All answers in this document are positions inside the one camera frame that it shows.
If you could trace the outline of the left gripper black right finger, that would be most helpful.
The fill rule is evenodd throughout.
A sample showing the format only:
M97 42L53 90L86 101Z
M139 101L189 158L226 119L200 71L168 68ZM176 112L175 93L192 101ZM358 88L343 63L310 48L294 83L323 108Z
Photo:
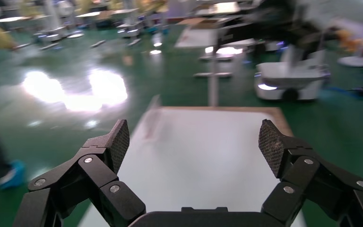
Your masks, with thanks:
M262 121L259 149L279 183L261 212L289 227L305 201L317 204L340 227L363 227L363 178L323 159L304 140Z

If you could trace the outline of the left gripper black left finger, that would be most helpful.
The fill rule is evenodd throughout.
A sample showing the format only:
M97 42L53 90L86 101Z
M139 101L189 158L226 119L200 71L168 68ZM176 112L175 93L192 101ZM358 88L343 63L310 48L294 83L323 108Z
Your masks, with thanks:
M29 182L13 226L61 227L86 200L109 226L131 225L145 214L146 206L118 177L129 145L125 119L108 134L88 139L73 158Z

